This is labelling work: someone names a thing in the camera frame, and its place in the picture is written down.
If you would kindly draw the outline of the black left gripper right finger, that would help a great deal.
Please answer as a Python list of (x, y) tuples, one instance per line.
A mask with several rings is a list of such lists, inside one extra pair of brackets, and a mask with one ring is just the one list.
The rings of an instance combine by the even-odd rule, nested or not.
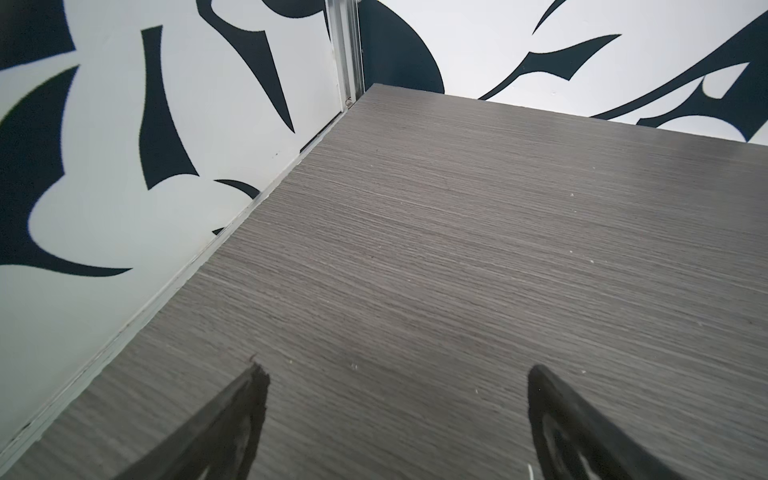
[(680, 479), (542, 364), (527, 376), (528, 418), (546, 479)]

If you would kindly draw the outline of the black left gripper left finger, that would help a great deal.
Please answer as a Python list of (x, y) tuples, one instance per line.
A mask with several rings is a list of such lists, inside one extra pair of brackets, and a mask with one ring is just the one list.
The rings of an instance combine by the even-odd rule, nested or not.
[(270, 376), (251, 364), (119, 479), (246, 479), (267, 412)]

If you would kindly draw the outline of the aluminium corner frame post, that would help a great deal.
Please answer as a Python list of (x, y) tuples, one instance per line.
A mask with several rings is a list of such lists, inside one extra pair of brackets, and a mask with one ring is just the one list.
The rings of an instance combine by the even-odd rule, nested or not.
[(366, 90), (358, 5), (356, 0), (325, 0), (343, 111), (349, 110)]

